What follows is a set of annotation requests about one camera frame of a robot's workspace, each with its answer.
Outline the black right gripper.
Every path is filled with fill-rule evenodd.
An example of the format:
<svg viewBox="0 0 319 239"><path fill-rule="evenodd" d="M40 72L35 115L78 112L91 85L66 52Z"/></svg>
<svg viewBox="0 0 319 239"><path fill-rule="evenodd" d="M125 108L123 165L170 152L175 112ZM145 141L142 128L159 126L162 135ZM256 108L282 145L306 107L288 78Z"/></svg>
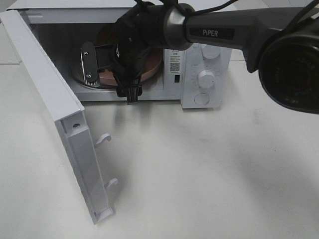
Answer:
<svg viewBox="0 0 319 239"><path fill-rule="evenodd" d="M117 82L117 96L127 97L128 105L137 103L138 96L143 92L141 77L150 49L148 46L138 47L123 42L116 44L116 63L111 71Z"/></svg>

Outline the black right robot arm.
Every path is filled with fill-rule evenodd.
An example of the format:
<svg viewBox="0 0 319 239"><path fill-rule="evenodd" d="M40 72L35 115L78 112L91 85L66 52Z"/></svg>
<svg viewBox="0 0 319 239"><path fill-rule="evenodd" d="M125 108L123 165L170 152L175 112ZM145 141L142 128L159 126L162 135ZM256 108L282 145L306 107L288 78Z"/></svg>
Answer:
<svg viewBox="0 0 319 239"><path fill-rule="evenodd" d="M277 104L319 112L319 8L226 11L231 1L195 11L176 0L159 5L136 1L115 25L116 60L127 70L141 68L150 48L186 50L194 43L241 50L248 72Z"/></svg>

